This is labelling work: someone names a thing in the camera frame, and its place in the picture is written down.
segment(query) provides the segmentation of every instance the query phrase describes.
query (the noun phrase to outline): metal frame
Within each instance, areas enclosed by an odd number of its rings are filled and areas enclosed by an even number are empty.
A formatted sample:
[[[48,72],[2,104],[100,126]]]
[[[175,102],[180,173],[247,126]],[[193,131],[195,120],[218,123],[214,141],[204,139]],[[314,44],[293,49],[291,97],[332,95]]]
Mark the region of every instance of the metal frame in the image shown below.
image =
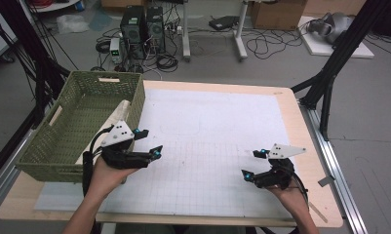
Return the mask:
[[[292,87],[294,93],[311,87],[306,96],[300,99],[300,103],[309,109],[315,109],[317,102],[324,97],[320,122],[324,140],[329,140],[328,123],[334,80],[390,3],[391,1],[367,0],[349,29],[340,36],[340,41],[322,70],[316,76]]]
[[[357,209],[356,203],[354,202],[353,196],[351,195],[346,179],[341,171],[341,167],[338,165],[334,151],[332,150],[332,145],[328,141],[324,140],[323,134],[318,130],[320,126],[320,117],[317,111],[309,109],[306,111],[312,124],[311,127],[313,128],[314,134],[316,135],[316,139],[319,143],[325,165],[329,170],[330,175],[335,178],[335,192],[341,201],[342,208],[346,213],[347,220],[353,233],[368,233],[365,223]]]

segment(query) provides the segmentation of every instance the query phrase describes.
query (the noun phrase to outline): person's right hand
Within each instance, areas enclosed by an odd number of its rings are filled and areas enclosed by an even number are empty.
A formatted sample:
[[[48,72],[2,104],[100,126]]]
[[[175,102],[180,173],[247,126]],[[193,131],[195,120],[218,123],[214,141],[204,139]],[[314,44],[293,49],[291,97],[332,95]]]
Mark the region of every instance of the person's right hand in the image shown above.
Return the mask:
[[[292,215],[308,213],[307,203],[293,179],[290,182],[289,187],[284,190],[277,185],[266,187],[266,189],[272,192]]]
[[[289,211],[301,234],[318,234],[319,230],[313,221],[308,210],[307,202],[298,188],[296,182],[292,180],[289,187],[282,190],[278,186],[266,187],[266,189],[272,192],[283,204],[287,211]]]

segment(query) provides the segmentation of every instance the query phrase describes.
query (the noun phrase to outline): gray floor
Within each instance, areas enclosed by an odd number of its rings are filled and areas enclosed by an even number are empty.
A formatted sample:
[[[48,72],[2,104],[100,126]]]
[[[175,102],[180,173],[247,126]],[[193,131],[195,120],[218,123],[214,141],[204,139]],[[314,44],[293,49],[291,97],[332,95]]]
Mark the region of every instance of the gray floor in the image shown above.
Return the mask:
[[[46,15],[76,14],[71,9]],[[80,13],[90,22],[92,10]],[[207,19],[197,19],[207,27]],[[102,32],[119,25],[109,20],[101,30],[57,35],[63,48],[81,70],[97,65],[96,39]],[[245,42],[252,36],[245,37]],[[249,52],[239,62],[230,34],[191,34],[192,58],[180,59],[178,70],[162,72],[164,81],[202,82],[253,86],[292,87],[317,74],[327,57],[310,56],[304,45],[287,49],[261,60]],[[375,42],[391,51],[391,44]],[[352,58],[339,73],[332,94],[329,135],[335,155],[370,233],[391,233],[391,55],[369,42],[374,59]],[[74,69],[62,52],[59,63]],[[104,68],[113,69],[106,63]],[[144,79],[159,80],[152,71]],[[305,92],[296,94],[298,98]],[[0,62],[0,150],[33,107],[32,95],[18,62]],[[64,222],[27,222],[0,220],[0,233],[59,233]],[[287,230],[276,229],[278,233]],[[350,233],[346,224],[322,233]]]

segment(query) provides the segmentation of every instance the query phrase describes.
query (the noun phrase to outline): desk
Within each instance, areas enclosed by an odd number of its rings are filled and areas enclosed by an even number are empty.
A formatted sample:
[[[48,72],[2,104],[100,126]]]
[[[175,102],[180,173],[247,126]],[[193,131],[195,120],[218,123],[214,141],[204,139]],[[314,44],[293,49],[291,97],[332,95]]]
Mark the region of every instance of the desk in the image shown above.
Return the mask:
[[[146,89],[164,89],[180,91],[205,91],[238,94],[274,96],[282,112],[284,124],[291,145],[305,147],[303,157],[295,158],[295,166],[301,179],[309,189],[310,213],[317,226],[339,227],[342,218],[330,187],[321,187],[317,181],[325,174],[313,145],[310,134],[302,118],[293,92],[288,88],[270,88],[253,86],[235,86],[218,84],[195,84],[179,82],[144,81]],[[71,212],[44,212],[33,210],[37,197],[43,187],[25,173],[21,173],[0,207],[0,218],[19,220],[69,220]],[[98,214],[97,221],[137,222],[137,223],[174,223],[209,224],[243,226],[295,226],[292,219],[220,217],[220,216],[179,216],[157,214]]]

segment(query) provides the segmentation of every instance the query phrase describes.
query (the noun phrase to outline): grid paper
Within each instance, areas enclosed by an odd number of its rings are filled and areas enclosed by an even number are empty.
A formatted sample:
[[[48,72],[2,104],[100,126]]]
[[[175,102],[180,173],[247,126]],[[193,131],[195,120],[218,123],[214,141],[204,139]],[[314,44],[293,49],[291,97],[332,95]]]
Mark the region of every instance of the grid paper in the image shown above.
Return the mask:
[[[146,90],[139,128],[149,130],[135,151],[164,145],[162,158],[130,175],[101,212],[160,215],[291,217],[265,189],[245,182],[241,170],[270,169],[254,150],[289,144],[277,99],[272,96]],[[82,193],[66,183],[46,183],[36,209],[74,211],[52,196],[61,186],[72,199]]]

